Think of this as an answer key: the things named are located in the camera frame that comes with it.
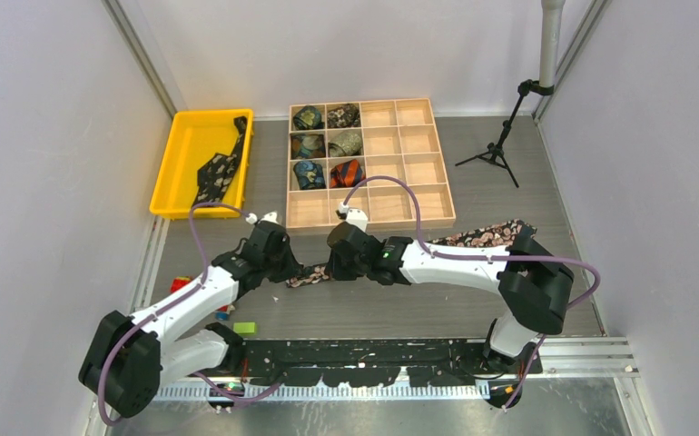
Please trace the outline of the pink floral black tie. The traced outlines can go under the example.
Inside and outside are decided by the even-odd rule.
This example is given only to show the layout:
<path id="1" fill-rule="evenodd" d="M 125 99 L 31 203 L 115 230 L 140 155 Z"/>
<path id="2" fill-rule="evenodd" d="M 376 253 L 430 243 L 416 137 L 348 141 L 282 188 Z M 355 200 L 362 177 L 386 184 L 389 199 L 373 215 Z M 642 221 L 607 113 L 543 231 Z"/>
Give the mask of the pink floral black tie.
<path id="1" fill-rule="evenodd" d="M 450 236 L 428 240 L 428 243 L 444 246 L 487 248 L 499 245 L 511 245 L 518 236 L 535 236 L 537 228 L 520 219 L 513 219 L 503 223 L 496 223 L 469 230 L 462 233 L 454 233 Z M 330 282 L 332 278 L 327 273 L 327 264 L 318 263 L 302 268 L 294 277 L 286 281 L 288 288 Z"/>

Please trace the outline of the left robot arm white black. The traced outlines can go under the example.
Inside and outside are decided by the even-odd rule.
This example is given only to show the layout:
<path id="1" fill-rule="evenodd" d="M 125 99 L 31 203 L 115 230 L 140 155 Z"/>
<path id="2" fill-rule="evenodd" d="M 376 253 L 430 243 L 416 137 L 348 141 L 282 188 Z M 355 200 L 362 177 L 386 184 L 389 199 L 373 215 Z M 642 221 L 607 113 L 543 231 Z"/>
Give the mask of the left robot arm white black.
<path id="1" fill-rule="evenodd" d="M 204 262 L 200 276 L 179 291 L 137 312 L 112 311 L 101 319 L 78 380 L 96 394 L 106 425 L 140 413 L 164 384 L 204 369 L 231 376 L 241 368 L 242 339 L 230 328 L 214 323 L 189 338 L 183 334 L 263 281 L 285 282 L 300 271 L 277 213 L 248 213 L 245 220 L 252 230 L 241 248 Z"/>

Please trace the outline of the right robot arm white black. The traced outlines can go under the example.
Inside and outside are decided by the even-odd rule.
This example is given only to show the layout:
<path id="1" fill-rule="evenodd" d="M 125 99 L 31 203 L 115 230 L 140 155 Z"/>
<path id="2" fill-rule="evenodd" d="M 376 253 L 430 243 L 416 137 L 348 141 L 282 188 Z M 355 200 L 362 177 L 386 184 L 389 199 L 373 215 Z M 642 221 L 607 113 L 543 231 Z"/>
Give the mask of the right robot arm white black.
<path id="1" fill-rule="evenodd" d="M 327 245 L 326 270 L 337 281 L 366 277 L 381 285 L 435 283 L 499 295 L 507 311 L 491 323 L 482 350 L 493 372 L 507 372 L 538 335 L 563 331 L 574 275 L 529 235 L 488 248 L 399 236 L 380 241 L 346 218 L 330 232 Z"/>

